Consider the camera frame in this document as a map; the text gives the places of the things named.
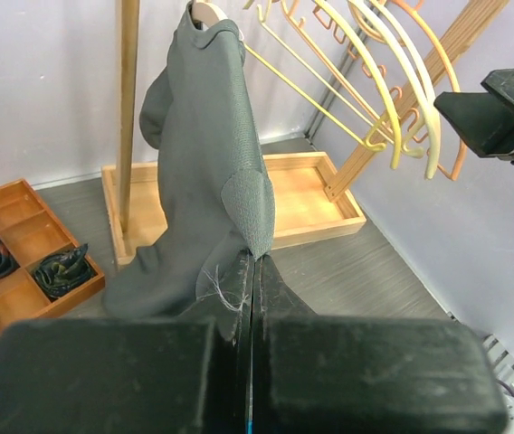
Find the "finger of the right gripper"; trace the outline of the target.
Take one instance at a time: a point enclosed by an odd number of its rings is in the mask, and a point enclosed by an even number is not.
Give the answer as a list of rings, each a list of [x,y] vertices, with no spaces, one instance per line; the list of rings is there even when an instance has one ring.
[[[480,158],[510,158],[514,132],[514,69],[491,71],[483,92],[443,92],[434,106]]]

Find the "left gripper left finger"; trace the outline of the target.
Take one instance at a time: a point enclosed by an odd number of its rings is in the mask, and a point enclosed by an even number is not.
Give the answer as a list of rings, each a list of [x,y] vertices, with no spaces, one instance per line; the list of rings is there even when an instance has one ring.
[[[0,433],[244,433],[253,257],[178,316],[31,319],[0,334]]]

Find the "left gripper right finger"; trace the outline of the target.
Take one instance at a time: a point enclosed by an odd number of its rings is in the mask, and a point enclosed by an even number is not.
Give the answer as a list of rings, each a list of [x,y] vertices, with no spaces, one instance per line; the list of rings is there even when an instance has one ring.
[[[501,433],[507,407],[481,341],[440,319],[323,316],[270,257],[252,289],[256,433]]]

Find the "wooden hanger beige shirt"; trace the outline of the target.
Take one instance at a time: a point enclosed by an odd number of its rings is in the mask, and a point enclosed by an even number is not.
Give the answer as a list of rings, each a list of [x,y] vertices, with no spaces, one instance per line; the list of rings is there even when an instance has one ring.
[[[273,1],[268,25],[275,18],[282,23],[276,32],[322,77],[340,91],[351,103],[354,103],[345,88],[332,78],[331,73],[308,45],[290,27],[283,17],[280,1]],[[297,19],[305,20],[305,30],[326,55],[345,74],[346,79],[356,88],[361,96],[371,105],[378,116],[385,113],[383,100],[378,94],[370,71],[357,49],[349,43],[338,42],[338,32],[328,30],[328,17],[325,13],[314,11],[316,1],[298,1],[295,11]],[[398,19],[387,9],[384,1],[326,1],[333,6],[360,36],[369,53],[382,73],[385,84],[393,97],[399,117],[403,139],[403,156],[419,159],[425,156],[424,147],[417,144],[414,137],[423,132],[431,140],[431,148],[437,150],[440,145],[440,122],[433,107],[433,82],[426,70],[424,60],[417,51],[410,36]],[[300,88],[305,90],[323,107],[329,109],[338,120],[354,133],[364,137],[370,126],[359,118],[350,108],[326,90],[313,75],[296,62],[298,71],[287,76]],[[327,151],[339,161],[344,161],[353,150],[367,151],[348,136],[343,130],[319,113],[315,108],[306,126],[305,135],[311,144],[320,151]],[[392,146],[381,152],[387,155],[389,165]],[[376,154],[367,151],[371,156]]]

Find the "wooden hanger blue shirt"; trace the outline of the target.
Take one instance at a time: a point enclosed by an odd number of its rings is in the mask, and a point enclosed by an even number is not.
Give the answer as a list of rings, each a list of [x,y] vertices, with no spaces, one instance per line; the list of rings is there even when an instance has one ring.
[[[317,45],[317,43],[309,36],[305,30],[305,20],[303,18],[297,19],[295,11],[299,6],[298,1],[287,4],[285,1],[280,1],[278,4],[281,8],[283,17],[286,19],[290,27],[301,37],[301,39],[308,45],[311,51],[319,58],[319,60],[326,66],[331,73],[333,79],[336,80],[343,88],[346,89],[348,94],[353,97],[354,103],[351,103],[346,97],[340,94],[340,91],[331,84],[328,80],[322,77],[308,62],[303,59],[287,42],[285,42],[272,28],[268,25],[268,18],[271,13],[273,1],[248,1],[243,6],[244,10],[254,8],[257,14],[259,26],[271,36],[281,48],[293,57],[301,66],[303,66],[313,77],[319,81],[323,87],[328,90],[330,94],[340,99],[344,105],[348,106],[354,114],[365,121],[370,130],[364,137],[354,133],[343,122],[338,120],[333,114],[330,113],[328,108],[311,97],[305,90],[300,88],[290,78],[284,75],[270,62],[265,60],[253,48],[249,48],[248,52],[260,62],[266,69],[271,71],[277,78],[281,79],[291,89],[295,90],[301,97],[303,97],[310,105],[312,105],[319,113],[323,114],[348,136],[353,138],[358,145],[362,146],[369,152],[374,154],[381,153],[386,150],[388,146],[392,146],[392,156],[390,157],[390,167],[396,169],[399,166],[403,151],[403,139],[400,127],[399,117],[395,108],[393,97],[391,96],[389,88],[386,86],[386,81],[382,73],[378,71],[376,62],[374,61],[369,50],[361,41],[360,36],[353,30],[347,20],[328,2],[316,1],[314,3],[315,12],[323,12],[328,17],[326,28],[338,32],[338,42],[344,44],[349,43],[357,49],[357,53],[361,55],[363,61],[370,71],[370,77],[373,78],[376,85],[378,94],[383,100],[385,106],[385,113],[378,116],[376,111],[371,105],[361,96],[359,91],[346,79],[345,74],[341,72],[338,66],[326,55],[326,53]]]

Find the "grey t shirt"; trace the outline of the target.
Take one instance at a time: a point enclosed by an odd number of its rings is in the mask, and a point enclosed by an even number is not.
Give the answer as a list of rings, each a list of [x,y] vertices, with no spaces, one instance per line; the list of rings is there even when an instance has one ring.
[[[205,27],[187,7],[139,114],[157,151],[167,229],[104,290],[120,318],[172,315],[213,290],[237,255],[270,252],[275,202],[243,72],[237,24]]]

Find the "wooden hanger grey shirt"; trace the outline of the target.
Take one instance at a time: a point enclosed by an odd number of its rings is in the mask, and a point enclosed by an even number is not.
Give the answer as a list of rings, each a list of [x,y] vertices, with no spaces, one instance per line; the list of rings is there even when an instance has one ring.
[[[239,42],[244,41],[243,32],[227,17],[224,11],[209,1],[193,1],[189,7],[193,28],[206,42],[211,42],[219,33],[233,33]]]

